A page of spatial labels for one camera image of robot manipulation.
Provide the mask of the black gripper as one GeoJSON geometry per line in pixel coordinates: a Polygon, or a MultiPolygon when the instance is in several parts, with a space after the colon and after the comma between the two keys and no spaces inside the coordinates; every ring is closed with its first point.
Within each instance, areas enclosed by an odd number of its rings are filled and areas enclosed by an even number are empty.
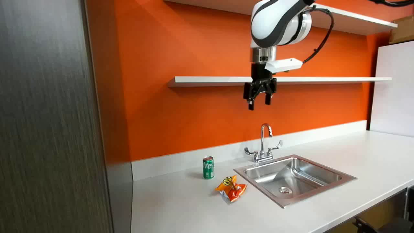
{"type": "Polygon", "coordinates": [[[254,109],[253,100],[258,94],[263,94],[265,105],[270,105],[272,94],[276,91],[276,79],[262,64],[250,65],[250,78],[252,81],[245,83],[243,90],[243,99],[247,100],[248,110],[254,109]]]}

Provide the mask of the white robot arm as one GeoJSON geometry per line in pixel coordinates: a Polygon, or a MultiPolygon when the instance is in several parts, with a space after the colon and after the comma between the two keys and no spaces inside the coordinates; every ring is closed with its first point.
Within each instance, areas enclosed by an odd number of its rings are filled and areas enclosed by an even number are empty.
{"type": "Polygon", "coordinates": [[[313,0],[258,0],[250,13],[250,78],[243,99],[252,110],[254,99],[265,95],[269,105],[276,90],[274,74],[297,70],[297,59],[276,60],[278,46],[296,44],[310,31],[313,0]]]}

